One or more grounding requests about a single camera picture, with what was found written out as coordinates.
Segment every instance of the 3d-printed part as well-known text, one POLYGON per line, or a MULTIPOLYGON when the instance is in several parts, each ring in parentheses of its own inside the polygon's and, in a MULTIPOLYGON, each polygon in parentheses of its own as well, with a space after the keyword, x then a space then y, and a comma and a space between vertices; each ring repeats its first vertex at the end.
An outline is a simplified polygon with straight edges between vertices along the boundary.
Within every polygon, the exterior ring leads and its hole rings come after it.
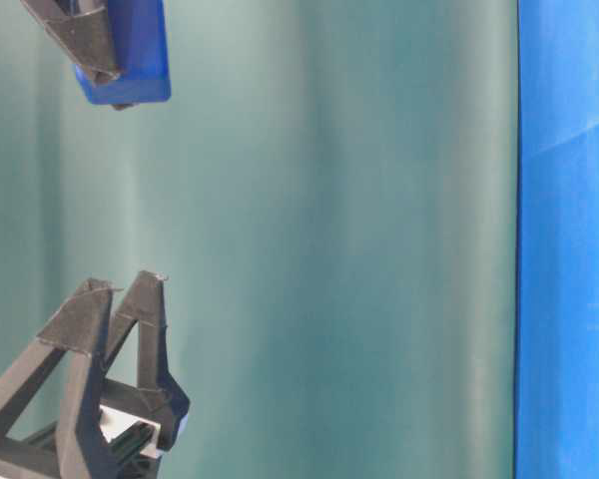
POLYGON ((87 99, 119 109, 171 98, 169 57, 162 0, 109 0, 116 56, 122 75, 97 85, 79 64, 76 75, 87 99))
POLYGON ((141 272, 111 316, 113 289, 89 279, 0 378, 0 478, 153 479, 190 401, 169 373, 164 280, 141 272), (106 379, 138 324, 138 381, 106 379), (58 421, 24 441, 7 434, 66 353, 58 421))
POLYGON ((88 82, 106 85, 120 77, 107 0, 21 1, 88 82))

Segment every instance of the black plastic bracket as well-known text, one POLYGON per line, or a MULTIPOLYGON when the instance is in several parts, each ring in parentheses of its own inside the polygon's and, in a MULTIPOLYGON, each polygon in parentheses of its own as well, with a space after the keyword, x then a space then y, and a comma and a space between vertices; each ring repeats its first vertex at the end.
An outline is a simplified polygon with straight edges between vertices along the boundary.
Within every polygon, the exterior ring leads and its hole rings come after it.
POLYGON ((0 477, 157 476, 161 457, 145 456, 143 448, 155 432, 157 448, 170 450, 190 407, 189 398, 169 372, 164 279, 140 272, 111 315, 113 293, 105 281, 85 281, 0 378, 0 477), (138 379, 134 387, 106 379, 106 374, 136 324, 138 379), (7 437, 67 353, 72 357, 57 423, 24 441, 7 437), (102 407, 138 421, 108 442, 100 424, 102 407))

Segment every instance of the blue gripper pad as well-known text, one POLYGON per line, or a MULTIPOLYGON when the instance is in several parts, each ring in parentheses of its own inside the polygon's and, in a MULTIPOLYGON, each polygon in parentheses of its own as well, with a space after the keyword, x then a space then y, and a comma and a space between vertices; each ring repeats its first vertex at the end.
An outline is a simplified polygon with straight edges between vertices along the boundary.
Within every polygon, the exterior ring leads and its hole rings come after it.
POLYGON ((109 0, 120 79, 95 87, 80 67, 76 76, 95 105, 166 102, 171 98, 169 56, 162 0, 109 0))

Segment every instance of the gripper jaw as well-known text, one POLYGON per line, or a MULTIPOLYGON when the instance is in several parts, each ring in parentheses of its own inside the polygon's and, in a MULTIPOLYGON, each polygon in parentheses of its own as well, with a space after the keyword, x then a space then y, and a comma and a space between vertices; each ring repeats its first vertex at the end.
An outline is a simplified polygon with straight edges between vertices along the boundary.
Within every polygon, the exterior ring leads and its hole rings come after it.
POLYGON ((107 0, 21 0, 94 85, 120 77, 107 0))
POLYGON ((89 279, 0 378, 0 477, 157 477, 190 401, 168 369, 164 280, 141 272, 111 315, 114 290, 89 279), (135 324, 138 386, 106 379, 135 324), (10 429, 65 354, 71 363, 58 421, 24 441, 10 429))

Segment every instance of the teal fabric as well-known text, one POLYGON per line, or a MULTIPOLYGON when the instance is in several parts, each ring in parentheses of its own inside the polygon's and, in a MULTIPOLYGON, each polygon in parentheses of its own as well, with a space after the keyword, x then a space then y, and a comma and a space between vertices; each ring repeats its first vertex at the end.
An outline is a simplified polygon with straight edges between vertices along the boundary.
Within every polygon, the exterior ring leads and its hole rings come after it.
POLYGON ((0 372, 148 268, 163 477, 512 477, 515 2, 166 2, 173 100, 123 113, 0 3, 0 372))

